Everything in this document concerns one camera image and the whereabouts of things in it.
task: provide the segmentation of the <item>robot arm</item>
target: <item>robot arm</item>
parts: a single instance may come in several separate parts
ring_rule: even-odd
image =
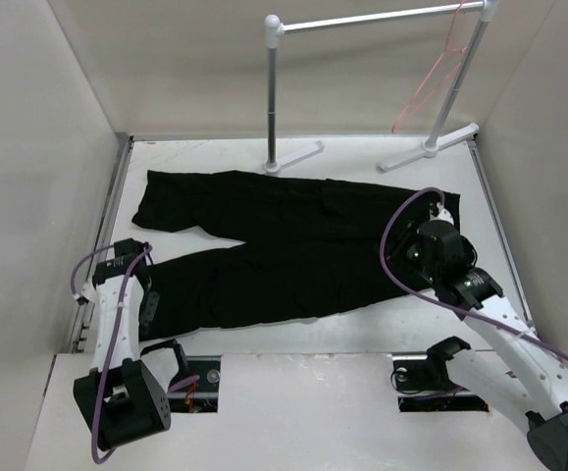
[[[115,258],[99,263],[83,290],[82,302],[92,300],[99,309],[99,331],[90,372],[75,380],[74,396],[98,464],[108,455],[99,457],[96,447],[111,450],[168,430],[167,391],[198,380],[175,340],[139,351],[158,299],[144,260],[149,250],[132,239],[117,242]]]
[[[424,277],[438,300],[453,306],[512,373],[491,366],[468,343],[451,338],[431,347],[425,364],[407,374],[416,377],[416,390],[448,391],[459,386],[478,395],[527,434],[547,469],[568,470],[568,369],[530,342],[537,337],[501,287],[475,266],[471,243],[456,230],[446,210],[440,207],[434,213],[419,227],[409,224],[387,259]],[[403,369],[399,374],[403,378]]]

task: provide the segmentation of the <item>purple cable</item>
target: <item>purple cable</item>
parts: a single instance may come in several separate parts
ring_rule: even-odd
[[[77,272],[82,266],[82,264],[85,263],[88,259],[90,259],[94,255],[96,255],[97,253],[104,252],[105,250],[109,250],[110,248],[114,248],[114,245],[111,244],[107,245],[106,247],[97,248],[93,252],[88,253],[83,258],[78,260],[78,263],[75,265],[75,267],[72,270],[72,274],[70,275],[70,291],[72,292],[72,296],[76,296],[78,294],[77,287],[75,286],[75,278],[77,277]]]
[[[197,382],[200,379],[198,375],[188,376],[187,378],[183,378],[181,381],[174,383],[172,386],[168,388],[169,393],[174,393],[182,388],[185,388],[187,385],[191,385],[192,383]]]
[[[111,334],[111,340],[109,341],[109,347],[107,348],[107,356],[105,357],[105,363],[103,364],[103,371],[100,374],[100,381],[98,382],[98,393],[96,394],[96,403],[94,405],[94,416],[91,422],[91,457],[96,464],[103,464],[109,459],[111,454],[114,452],[113,449],[107,451],[104,456],[98,454],[98,434],[100,429],[100,411],[103,405],[103,393],[105,392],[105,386],[107,385],[107,375],[109,373],[109,367],[111,365],[111,358],[114,355],[114,349],[116,348],[116,341],[118,340],[118,330],[120,329],[120,321],[123,317],[123,301],[125,299],[125,293],[127,292],[127,283],[129,278],[137,263],[142,260],[146,254],[148,254],[153,249],[152,245],[144,247],[144,251],[137,255],[132,262],[130,262],[127,270],[125,271],[125,277],[123,283],[120,286],[120,292],[118,293],[118,309],[116,309],[116,322],[114,323],[114,331]]]
[[[386,240],[387,240],[388,234],[390,233],[390,230],[392,229],[394,222],[401,215],[401,213],[403,213],[405,208],[407,208],[408,205],[410,205],[412,203],[412,201],[414,201],[415,199],[421,197],[422,195],[424,195],[426,193],[430,193],[430,192],[437,193],[440,196],[440,203],[442,205],[444,205],[444,193],[440,189],[434,188],[434,187],[423,188],[420,191],[417,191],[416,193],[414,193],[412,196],[410,196],[408,199],[406,199],[403,202],[403,204],[401,204],[401,206],[399,206],[399,209],[397,209],[395,211],[395,213],[392,215],[392,217],[388,221],[386,228],[384,229],[384,233],[382,234],[382,241],[380,242],[380,263],[382,264],[382,268],[384,269],[384,272],[387,274],[387,276],[390,278],[390,280],[393,283],[395,283],[399,288],[401,288],[405,292],[407,292],[408,294],[412,294],[413,296],[416,296],[419,299],[423,299],[424,301],[430,302],[435,306],[442,307],[444,309],[449,309],[450,311],[453,311],[457,314],[461,314],[461,315],[466,316],[466,317],[471,317],[473,319],[477,319],[479,321],[486,322],[486,323],[491,324],[493,326],[499,327],[500,329],[503,329],[504,331],[509,332],[510,334],[512,334],[514,336],[521,337],[522,340],[525,340],[529,343],[532,343],[532,344],[538,346],[539,348],[542,348],[543,350],[550,351],[551,353],[557,355],[558,357],[560,357],[560,358],[562,358],[562,359],[564,359],[565,361],[568,362],[568,354],[565,353],[564,351],[562,351],[560,348],[553,346],[553,345],[550,345],[549,343],[545,343],[544,341],[536,339],[534,337],[525,336],[524,333],[518,331],[517,329],[514,329],[510,326],[507,326],[503,322],[499,322],[499,321],[496,321],[494,319],[490,319],[486,316],[483,316],[482,314],[478,314],[477,312],[472,312],[472,311],[467,311],[465,309],[460,309],[458,307],[451,306],[450,304],[446,304],[444,302],[437,301],[436,299],[432,299],[430,297],[427,297],[427,296],[421,294],[420,292],[417,292],[414,289],[410,289],[409,287],[407,287],[404,283],[402,283],[400,280],[398,280],[397,277],[392,273],[392,271],[388,267],[388,264],[386,263],[386,259],[385,259],[385,256],[384,256],[384,254],[386,252]]]

